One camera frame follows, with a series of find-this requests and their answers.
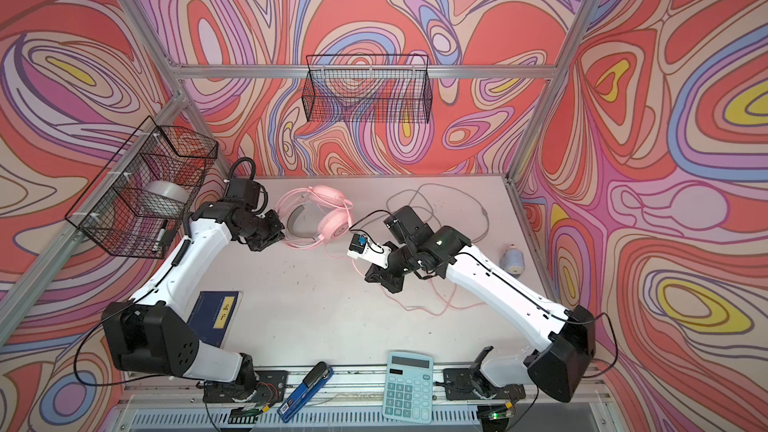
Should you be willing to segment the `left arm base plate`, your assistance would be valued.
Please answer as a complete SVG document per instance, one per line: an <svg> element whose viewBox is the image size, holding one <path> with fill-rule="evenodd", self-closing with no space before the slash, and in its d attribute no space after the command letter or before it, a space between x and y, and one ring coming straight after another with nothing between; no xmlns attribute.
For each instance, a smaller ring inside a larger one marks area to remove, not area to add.
<svg viewBox="0 0 768 432"><path fill-rule="evenodd" d="M287 370L256 370L254 374L255 379L245 385L206 381L203 385L203 402L274 405L284 399L288 379Z"/></svg>

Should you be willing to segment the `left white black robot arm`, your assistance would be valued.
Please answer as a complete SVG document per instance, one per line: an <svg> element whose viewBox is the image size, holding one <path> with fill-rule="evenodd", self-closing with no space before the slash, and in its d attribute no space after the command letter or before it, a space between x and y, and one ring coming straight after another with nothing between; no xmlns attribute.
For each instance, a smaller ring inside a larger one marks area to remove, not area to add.
<svg viewBox="0 0 768 432"><path fill-rule="evenodd" d="M196 380L233 402L254 396L259 378L252 357L205 343L188 324L185 310L230 242L261 252L283 239L284 225L268 209L268 198L255 180L233 178L222 198L185 217L182 241L155 274L129 300L111 303L102 314L118 370Z"/></svg>

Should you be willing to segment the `white headphones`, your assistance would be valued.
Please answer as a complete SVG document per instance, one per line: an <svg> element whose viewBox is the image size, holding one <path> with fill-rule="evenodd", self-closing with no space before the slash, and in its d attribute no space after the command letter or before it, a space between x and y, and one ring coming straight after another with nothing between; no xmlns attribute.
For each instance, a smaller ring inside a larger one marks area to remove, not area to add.
<svg viewBox="0 0 768 432"><path fill-rule="evenodd" d="M288 215L286 221L286 237L290 240L312 239L313 232L307 232L298 228L301 216L305 210L303 205L295 207Z"/></svg>

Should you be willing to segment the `dark blue booklet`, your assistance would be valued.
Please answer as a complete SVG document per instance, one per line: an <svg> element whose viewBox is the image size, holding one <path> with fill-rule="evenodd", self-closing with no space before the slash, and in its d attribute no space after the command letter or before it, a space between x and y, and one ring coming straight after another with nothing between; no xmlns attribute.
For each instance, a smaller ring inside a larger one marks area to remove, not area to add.
<svg viewBox="0 0 768 432"><path fill-rule="evenodd" d="M240 291L201 291L187 324L202 342L222 348L241 297Z"/></svg>

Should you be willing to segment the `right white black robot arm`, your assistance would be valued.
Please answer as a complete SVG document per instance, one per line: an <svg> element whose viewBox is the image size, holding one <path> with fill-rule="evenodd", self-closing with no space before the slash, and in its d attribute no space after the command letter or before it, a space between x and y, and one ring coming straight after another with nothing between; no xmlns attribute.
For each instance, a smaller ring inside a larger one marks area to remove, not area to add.
<svg viewBox="0 0 768 432"><path fill-rule="evenodd" d="M492 347L485 347L466 371L463 393L490 398L523 374L558 402L574 398L596 352L597 319L588 309L568 308L535 292L466 235L448 225L433 230L410 206L382 214L392 240L379 244L355 228L348 250L351 258L368 262L366 282L398 294L409 275L449 281L511 323L531 348L525 355L492 358Z"/></svg>

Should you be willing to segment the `blue black stapler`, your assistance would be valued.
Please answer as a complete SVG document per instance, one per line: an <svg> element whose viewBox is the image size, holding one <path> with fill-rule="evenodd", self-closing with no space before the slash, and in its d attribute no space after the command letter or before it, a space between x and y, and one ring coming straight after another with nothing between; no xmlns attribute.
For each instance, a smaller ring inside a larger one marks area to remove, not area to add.
<svg viewBox="0 0 768 432"><path fill-rule="evenodd" d="M318 362L302 379L301 383L282 403L278 415L283 423L292 418L327 384L333 376L333 368L324 361Z"/></svg>

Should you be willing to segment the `grey tape roll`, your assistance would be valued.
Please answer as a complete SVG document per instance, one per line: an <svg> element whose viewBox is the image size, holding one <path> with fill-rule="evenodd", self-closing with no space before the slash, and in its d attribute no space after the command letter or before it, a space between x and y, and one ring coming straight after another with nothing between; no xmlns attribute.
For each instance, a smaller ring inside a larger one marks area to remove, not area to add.
<svg viewBox="0 0 768 432"><path fill-rule="evenodd" d="M144 189L140 204L153 216L171 218L183 213L189 197L189 192L180 185L155 180Z"/></svg>

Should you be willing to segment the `pink cat-ear headphones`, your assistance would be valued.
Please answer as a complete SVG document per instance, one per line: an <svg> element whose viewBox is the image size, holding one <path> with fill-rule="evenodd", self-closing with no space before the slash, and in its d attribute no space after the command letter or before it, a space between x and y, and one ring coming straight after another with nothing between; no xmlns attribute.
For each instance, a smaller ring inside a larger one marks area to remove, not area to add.
<svg viewBox="0 0 768 432"><path fill-rule="evenodd" d="M305 210L298 228L313 232L312 239L290 240L286 237L286 221L297 206ZM274 207L285 226L283 243L295 250L310 250L343 236L351 227L353 203L341 191L317 185L296 188L285 193Z"/></svg>

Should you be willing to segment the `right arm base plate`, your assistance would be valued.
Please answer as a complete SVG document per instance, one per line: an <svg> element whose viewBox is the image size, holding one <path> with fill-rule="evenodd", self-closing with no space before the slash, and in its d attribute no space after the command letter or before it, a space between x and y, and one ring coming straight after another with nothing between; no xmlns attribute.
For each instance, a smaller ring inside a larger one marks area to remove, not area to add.
<svg viewBox="0 0 768 432"><path fill-rule="evenodd" d="M494 349L485 347L465 368L446 368L443 370L443 380L436 381L437 387L442 387L449 401L468 400L506 400L516 403L526 398L526 391L521 384L508 384L503 387L495 386L481 371L484 359Z"/></svg>

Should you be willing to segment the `black marker in basket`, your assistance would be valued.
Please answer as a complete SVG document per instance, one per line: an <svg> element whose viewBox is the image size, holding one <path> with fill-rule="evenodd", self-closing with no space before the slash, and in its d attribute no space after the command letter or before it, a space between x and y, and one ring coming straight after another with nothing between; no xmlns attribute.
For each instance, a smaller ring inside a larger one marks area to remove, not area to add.
<svg viewBox="0 0 768 432"><path fill-rule="evenodd" d="M167 226L168 226L168 220L164 219L160 225L156 238L153 242L152 251L154 253L158 253L163 248L163 240L166 234Z"/></svg>

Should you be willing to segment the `teal calculator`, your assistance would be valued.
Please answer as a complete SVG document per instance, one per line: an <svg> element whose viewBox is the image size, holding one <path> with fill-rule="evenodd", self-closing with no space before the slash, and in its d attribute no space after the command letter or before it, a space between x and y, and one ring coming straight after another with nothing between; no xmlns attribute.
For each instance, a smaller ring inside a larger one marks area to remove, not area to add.
<svg viewBox="0 0 768 432"><path fill-rule="evenodd" d="M385 370L382 415L387 420L428 425L433 420L434 361L393 351Z"/></svg>

